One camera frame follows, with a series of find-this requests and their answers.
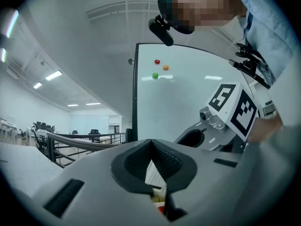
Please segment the ceiling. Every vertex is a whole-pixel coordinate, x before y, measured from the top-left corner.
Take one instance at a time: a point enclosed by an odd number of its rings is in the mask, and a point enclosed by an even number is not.
[[[159,14],[157,0],[27,0],[20,14],[9,64],[30,87],[61,70],[63,76],[44,83],[39,93],[62,106],[97,100],[131,119],[133,66],[127,61],[136,43],[161,42],[148,29],[148,20]],[[210,31],[170,33],[175,44],[241,61],[235,56],[237,24],[236,19]]]

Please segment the metal railing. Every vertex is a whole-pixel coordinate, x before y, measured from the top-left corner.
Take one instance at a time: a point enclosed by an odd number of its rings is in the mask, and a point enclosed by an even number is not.
[[[81,153],[93,153],[96,151],[101,151],[104,149],[112,148],[114,146],[121,145],[128,141],[129,135],[126,136],[125,133],[114,133],[114,134],[91,134],[91,135],[68,135],[68,134],[54,134],[47,132],[47,149],[48,158],[54,162],[56,165],[64,168],[75,161],[71,156],[79,155]],[[68,155],[60,152],[63,148],[77,148],[77,152]],[[61,159],[70,160],[67,164],[62,164]]]

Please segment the fluorescent light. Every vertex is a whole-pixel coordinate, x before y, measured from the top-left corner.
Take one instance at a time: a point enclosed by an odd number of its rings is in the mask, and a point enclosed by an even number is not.
[[[100,105],[100,103],[87,103],[86,105]]]
[[[220,81],[220,80],[222,80],[222,77],[207,75],[207,76],[205,76],[205,79],[207,79],[207,80]]]
[[[173,75],[159,75],[158,79],[160,78],[165,78],[165,79],[172,79],[174,76]],[[142,81],[155,81],[155,79],[153,79],[151,76],[148,77],[142,77],[141,78]]]
[[[62,75],[62,73],[60,72],[60,71],[56,71],[56,72],[54,72],[53,74],[51,74],[51,75],[49,75],[49,76],[47,76],[46,77],[46,80],[52,80],[53,78],[55,78],[55,77],[57,77],[57,76],[60,76],[60,75]]]
[[[6,50],[4,48],[2,48],[1,61],[5,62],[5,58],[6,58]]]
[[[15,24],[17,18],[18,18],[18,15],[19,15],[19,13],[18,13],[18,11],[16,10],[16,11],[14,12],[14,14],[13,14],[13,17],[11,18],[11,21],[10,21],[9,26],[8,26],[8,30],[7,30],[7,32],[6,32],[6,37],[8,37],[8,38],[10,37],[10,33],[11,33],[11,31],[13,30],[13,27],[14,27],[14,24]]]
[[[39,82],[39,83],[37,83],[35,86],[34,86],[34,88],[35,89],[37,89],[38,87],[40,87],[42,84]]]

